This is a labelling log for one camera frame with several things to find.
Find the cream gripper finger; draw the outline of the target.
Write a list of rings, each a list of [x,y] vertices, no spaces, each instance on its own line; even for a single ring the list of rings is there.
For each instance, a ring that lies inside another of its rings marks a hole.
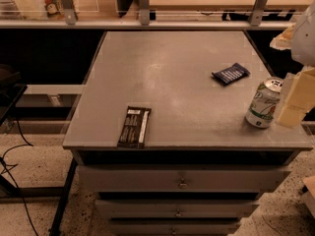
[[[293,32],[294,25],[288,27],[282,33],[274,37],[270,42],[270,46],[277,50],[290,50]]]
[[[287,74],[282,97],[277,123],[290,128],[298,126],[315,107],[315,68],[304,66],[296,75]]]

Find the white rounded gripper body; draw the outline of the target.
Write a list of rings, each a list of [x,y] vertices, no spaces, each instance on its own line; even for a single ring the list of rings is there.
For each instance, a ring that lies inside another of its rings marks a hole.
[[[294,26],[291,57],[304,66],[315,66],[315,1],[309,5]]]

